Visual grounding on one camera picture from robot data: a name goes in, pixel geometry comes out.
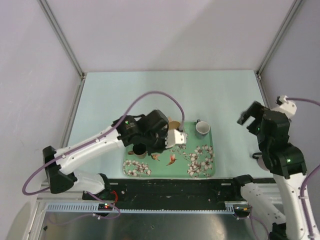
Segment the beige round ceramic mug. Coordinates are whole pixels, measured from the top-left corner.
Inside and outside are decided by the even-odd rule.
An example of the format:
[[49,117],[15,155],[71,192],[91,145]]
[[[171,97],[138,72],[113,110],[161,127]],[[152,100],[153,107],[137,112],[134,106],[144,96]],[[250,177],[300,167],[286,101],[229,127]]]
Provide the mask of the beige round ceramic mug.
[[180,121],[173,120],[171,117],[168,117],[168,129],[182,131],[182,124]]

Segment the brown ceramic mug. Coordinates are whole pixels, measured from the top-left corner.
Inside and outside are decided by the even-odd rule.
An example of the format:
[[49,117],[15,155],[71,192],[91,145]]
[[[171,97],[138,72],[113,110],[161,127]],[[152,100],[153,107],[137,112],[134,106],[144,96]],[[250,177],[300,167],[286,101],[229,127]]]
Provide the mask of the brown ceramic mug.
[[135,156],[138,159],[144,159],[147,155],[147,147],[143,143],[134,144],[132,150],[128,151],[129,156]]

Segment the pale pink ceramic mug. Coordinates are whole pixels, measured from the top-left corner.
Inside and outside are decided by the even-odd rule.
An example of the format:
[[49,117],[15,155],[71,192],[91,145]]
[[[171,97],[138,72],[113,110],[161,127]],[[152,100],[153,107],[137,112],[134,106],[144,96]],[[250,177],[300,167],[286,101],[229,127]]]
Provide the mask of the pale pink ceramic mug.
[[261,152],[255,152],[251,155],[251,157],[253,159],[256,160],[258,166],[263,169],[264,171],[269,171],[268,168],[266,167],[264,161],[263,161],[263,158],[262,158],[262,153]]

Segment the small grey-blue cup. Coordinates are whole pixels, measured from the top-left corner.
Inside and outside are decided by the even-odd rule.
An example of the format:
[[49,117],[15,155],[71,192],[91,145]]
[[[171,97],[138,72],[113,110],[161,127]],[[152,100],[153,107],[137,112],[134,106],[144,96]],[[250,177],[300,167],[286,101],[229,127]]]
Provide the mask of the small grey-blue cup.
[[196,121],[195,134],[198,139],[203,139],[205,136],[209,134],[210,130],[211,127],[207,122],[202,121],[200,119]]

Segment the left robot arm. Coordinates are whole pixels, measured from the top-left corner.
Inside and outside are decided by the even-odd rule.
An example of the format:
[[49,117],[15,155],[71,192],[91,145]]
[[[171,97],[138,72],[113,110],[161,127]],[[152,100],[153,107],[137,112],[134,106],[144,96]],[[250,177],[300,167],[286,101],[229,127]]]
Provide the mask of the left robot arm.
[[107,199],[111,187],[105,175],[90,175],[77,169],[87,161],[109,151],[129,145],[143,145],[148,155],[162,153],[173,146],[174,131],[169,129],[169,121],[160,110],[148,115],[122,116],[101,133],[73,146],[43,149],[43,162],[47,165],[49,190],[52,194],[64,193],[70,189],[90,192],[99,199]]

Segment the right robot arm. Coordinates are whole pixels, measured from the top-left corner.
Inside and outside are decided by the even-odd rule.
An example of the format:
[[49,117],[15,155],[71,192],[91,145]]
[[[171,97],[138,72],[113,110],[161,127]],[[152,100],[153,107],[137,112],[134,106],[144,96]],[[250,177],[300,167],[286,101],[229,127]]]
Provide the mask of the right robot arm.
[[279,189],[284,212],[278,209],[260,191],[250,175],[235,177],[232,197],[246,200],[251,209],[248,219],[256,220],[266,231],[268,240],[318,240],[320,230],[316,224],[308,196],[310,175],[302,151],[289,142],[291,119],[297,111],[294,101],[285,98],[277,107],[269,109],[253,102],[241,113],[238,124],[249,117],[254,121],[247,127],[257,137],[261,159]]

